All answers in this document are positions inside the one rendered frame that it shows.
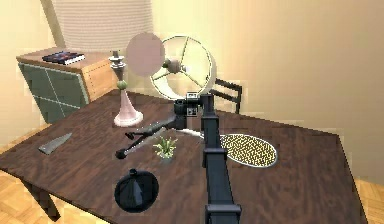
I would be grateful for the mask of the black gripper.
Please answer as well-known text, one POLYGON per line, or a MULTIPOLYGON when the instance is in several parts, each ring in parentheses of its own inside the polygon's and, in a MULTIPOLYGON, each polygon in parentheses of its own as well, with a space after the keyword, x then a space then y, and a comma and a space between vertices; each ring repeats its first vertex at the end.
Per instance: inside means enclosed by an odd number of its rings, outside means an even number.
POLYGON ((178 99, 174 102, 174 113, 175 118, 171 117, 167 120, 158 121, 150 124, 147 127, 138 129, 137 131, 128 132, 125 136, 133 140, 133 143, 127 148, 121 148, 115 152, 115 157, 117 159, 124 159, 131 152, 136 151, 140 147, 144 146, 149 140, 159 136, 164 129, 168 128, 174 122, 174 128, 177 130, 182 130, 187 127, 187 118, 186 118, 186 104, 182 99, 178 99))

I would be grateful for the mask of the small green houseplant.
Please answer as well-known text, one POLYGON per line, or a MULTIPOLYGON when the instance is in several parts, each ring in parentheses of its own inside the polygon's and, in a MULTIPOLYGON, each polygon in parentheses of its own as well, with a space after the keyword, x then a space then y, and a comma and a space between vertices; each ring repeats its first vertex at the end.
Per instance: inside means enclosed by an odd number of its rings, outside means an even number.
POLYGON ((160 137, 158 142, 154 145, 155 153, 162 159, 171 159, 176 149, 177 139, 160 137))

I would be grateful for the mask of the pink candlestick lamp base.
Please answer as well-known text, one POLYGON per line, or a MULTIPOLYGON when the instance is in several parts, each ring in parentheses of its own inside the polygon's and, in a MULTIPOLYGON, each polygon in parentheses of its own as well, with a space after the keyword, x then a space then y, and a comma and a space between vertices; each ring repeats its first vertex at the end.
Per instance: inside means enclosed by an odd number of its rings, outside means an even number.
POLYGON ((143 120, 143 114, 134 108, 127 95, 127 83, 124 80, 126 64, 123 59, 124 57, 117 51, 113 51, 112 56, 109 58, 110 67, 118 78, 116 86, 120 91, 120 110, 114 118, 114 124, 119 127, 130 127, 139 124, 143 120))

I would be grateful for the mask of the dark brown wooden table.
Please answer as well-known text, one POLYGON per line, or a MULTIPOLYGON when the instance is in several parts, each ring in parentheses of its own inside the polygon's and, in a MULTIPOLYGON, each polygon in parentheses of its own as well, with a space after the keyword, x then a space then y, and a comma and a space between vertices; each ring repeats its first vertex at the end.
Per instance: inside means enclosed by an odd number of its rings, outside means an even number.
MULTIPOLYGON (((114 126, 118 92, 111 91, 0 155, 0 169, 112 224, 204 224, 207 202, 203 141, 170 131, 177 139, 171 162, 151 145, 124 160, 126 129, 114 126), (50 155, 38 147, 72 136, 50 155), (147 211, 130 214, 114 201, 117 181, 132 168, 148 170, 160 184, 147 211)), ((278 151, 266 169, 227 163, 232 194, 242 207, 240 224, 368 224, 335 134, 220 112, 220 131, 259 137, 278 151)))

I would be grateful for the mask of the cream round lamp shade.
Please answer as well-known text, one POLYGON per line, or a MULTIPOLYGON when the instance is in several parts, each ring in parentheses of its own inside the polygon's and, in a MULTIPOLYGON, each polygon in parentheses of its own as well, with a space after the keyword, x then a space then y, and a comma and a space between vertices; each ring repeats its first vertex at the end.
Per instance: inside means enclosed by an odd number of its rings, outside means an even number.
POLYGON ((162 41, 165 48, 163 66, 150 77, 156 91, 164 98, 184 98, 188 92, 208 93, 217 77, 216 61, 198 40, 175 35, 162 41))

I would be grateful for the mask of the grey wedge-shaped object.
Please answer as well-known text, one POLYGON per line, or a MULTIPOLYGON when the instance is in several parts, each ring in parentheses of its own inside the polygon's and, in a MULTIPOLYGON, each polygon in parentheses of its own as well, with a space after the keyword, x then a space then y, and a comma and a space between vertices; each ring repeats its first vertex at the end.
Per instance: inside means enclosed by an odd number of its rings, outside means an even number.
POLYGON ((55 151, 59 146, 64 144, 70 137, 71 133, 67 133, 60 137, 57 137, 41 146, 38 147, 38 150, 46 155, 50 155, 53 151, 55 151))

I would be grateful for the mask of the black wooden chair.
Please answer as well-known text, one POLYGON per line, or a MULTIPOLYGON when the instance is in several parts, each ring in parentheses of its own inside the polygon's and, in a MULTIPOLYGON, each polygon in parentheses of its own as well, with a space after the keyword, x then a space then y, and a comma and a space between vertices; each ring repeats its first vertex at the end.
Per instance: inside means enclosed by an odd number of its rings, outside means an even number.
POLYGON ((224 90, 220 91, 217 89, 211 89, 210 93, 214 96, 232 102, 235 105, 235 113, 239 114, 242 102, 242 86, 219 78, 215 80, 215 84, 223 87, 224 90))

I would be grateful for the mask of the wooden cupboard with green doors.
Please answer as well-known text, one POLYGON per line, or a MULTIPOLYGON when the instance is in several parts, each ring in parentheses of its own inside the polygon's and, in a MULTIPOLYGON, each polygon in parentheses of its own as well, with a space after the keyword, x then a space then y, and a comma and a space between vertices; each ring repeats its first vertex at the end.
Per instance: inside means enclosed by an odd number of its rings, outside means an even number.
POLYGON ((69 116, 116 88, 111 53, 86 52, 81 61, 61 65, 44 56, 65 51, 49 48, 17 56, 19 69, 46 123, 69 116))

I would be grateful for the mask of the dark book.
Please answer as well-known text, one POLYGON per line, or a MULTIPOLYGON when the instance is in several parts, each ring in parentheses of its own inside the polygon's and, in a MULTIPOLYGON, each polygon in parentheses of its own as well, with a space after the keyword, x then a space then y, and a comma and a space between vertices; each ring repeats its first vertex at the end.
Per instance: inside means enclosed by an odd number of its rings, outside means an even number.
POLYGON ((84 59, 85 56, 83 54, 68 51, 61 51, 42 57, 42 60, 45 62, 57 63, 61 65, 69 65, 84 59))

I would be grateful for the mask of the window with cream blind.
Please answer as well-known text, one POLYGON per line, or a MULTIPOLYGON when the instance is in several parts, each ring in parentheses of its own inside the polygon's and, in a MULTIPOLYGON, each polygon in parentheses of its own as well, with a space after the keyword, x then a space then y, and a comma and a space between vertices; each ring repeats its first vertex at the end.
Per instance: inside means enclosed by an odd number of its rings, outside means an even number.
POLYGON ((153 31, 152 0, 39 0, 57 47, 82 52, 124 50, 153 31))

